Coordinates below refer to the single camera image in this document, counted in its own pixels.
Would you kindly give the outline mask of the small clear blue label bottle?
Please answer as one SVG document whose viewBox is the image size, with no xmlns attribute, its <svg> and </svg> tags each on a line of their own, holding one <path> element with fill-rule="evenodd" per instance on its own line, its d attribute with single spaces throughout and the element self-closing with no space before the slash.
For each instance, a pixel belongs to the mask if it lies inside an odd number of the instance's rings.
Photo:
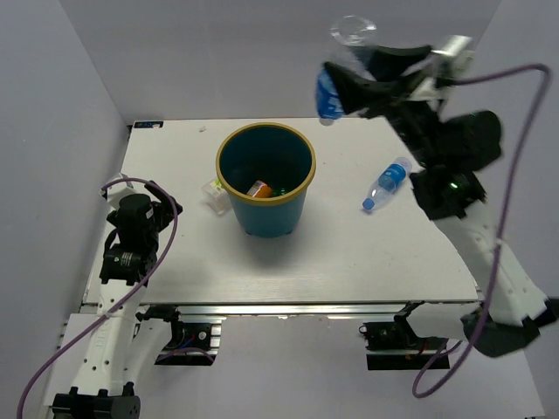
<svg viewBox="0 0 559 419">
<path fill-rule="evenodd" d="M 367 64 L 376 45 L 376 25 L 367 18 L 349 15 L 334 22 L 329 33 L 333 41 L 327 61 L 341 65 L 365 79 L 373 79 Z M 317 75 L 314 100 L 319 121 L 325 127 L 345 115 L 335 85 L 324 67 Z"/>
</svg>

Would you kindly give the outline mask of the orange juice bottle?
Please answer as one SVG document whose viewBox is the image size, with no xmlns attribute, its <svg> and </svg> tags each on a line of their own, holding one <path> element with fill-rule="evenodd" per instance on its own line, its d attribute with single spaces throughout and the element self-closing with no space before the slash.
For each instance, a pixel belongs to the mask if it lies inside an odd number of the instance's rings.
<svg viewBox="0 0 559 419">
<path fill-rule="evenodd" d="M 273 189 L 267 183 L 257 180 L 246 194 L 253 198 L 266 199 L 273 196 Z"/>
</svg>

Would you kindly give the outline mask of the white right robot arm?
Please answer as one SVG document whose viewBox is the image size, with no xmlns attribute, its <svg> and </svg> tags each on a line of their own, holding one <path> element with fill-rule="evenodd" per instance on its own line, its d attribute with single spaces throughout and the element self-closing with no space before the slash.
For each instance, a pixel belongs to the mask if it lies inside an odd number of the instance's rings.
<svg viewBox="0 0 559 419">
<path fill-rule="evenodd" d="M 502 125 L 488 110 L 440 118 L 446 89 L 460 81 L 454 56 L 429 46 L 372 47 L 364 74 L 333 60 L 322 68 L 344 114 L 382 117 L 419 164 L 411 174 L 418 207 L 452 243 L 480 286 L 464 305 L 411 301 L 370 338 L 372 349 L 390 340 L 407 348 L 430 338 L 466 341 L 497 358 L 532 343 L 558 319 L 558 302 L 542 292 L 504 242 L 506 218 L 493 220 L 477 174 L 501 155 Z"/>
</svg>

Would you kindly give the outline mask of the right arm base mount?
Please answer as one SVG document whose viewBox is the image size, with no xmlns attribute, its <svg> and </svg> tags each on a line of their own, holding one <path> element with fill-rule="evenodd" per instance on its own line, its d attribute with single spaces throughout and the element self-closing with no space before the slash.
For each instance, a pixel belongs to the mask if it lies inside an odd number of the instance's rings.
<svg viewBox="0 0 559 419">
<path fill-rule="evenodd" d="M 409 338 L 392 322 L 363 323 L 358 331 L 369 371 L 419 371 L 443 343 L 440 338 Z"/>
</svg>

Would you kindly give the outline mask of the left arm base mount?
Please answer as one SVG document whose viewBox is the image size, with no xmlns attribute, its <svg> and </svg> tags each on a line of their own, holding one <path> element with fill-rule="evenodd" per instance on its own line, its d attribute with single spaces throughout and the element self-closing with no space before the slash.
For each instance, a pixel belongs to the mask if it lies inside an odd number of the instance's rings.
<svg viewBox="0 0 559 419">
<path fill-rule="evenodd" d="M 139 322 L 161 319 L 169 325 L 170 340 L 155 364 L 160 366 L 211 366 L 217 357 L 223 320 L 183 313 L 175 305 L 151 305 L 135 315 Z"/>
</svg>

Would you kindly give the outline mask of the large blue label water bottle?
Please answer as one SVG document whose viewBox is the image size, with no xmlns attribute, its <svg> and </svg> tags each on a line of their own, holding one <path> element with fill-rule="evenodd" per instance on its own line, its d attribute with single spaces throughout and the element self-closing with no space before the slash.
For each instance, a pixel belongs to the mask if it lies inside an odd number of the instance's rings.
<svg viewBox="0 0 559 419">
<path fill-rule="evenodd" d="M 362 209 L 372 213 L 382 208 L 396 194 L 410 174 L 411 161 L 406 157 L 396 158 L 370 185 L 362 201 Z"/>
</svg>

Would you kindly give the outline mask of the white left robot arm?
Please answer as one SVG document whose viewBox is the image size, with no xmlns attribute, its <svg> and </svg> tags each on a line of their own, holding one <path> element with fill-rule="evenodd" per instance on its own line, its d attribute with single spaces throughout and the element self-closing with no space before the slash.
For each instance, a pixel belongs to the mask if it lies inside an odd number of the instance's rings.
<svg viewBox="0 0 559 419">
<path fill-rule="evenodd" d="M 56 418 L 137 418 L 141 399 L 135 393 L 144 368 L 163 347 L 183 342 L 184 326 L 172 306 L 138 309 L 168 250 L 159 247 L 166 228 L 177 229 L 183 208 L 153 181 L 144 192 L 133 189 L 103 196 L 112 206 L 112 225 L 102 253 L 100 296 L 94 323 L 76 336 L 88 339 L 86 354 L 70 389 L 52 402 Z"/>
</svg>

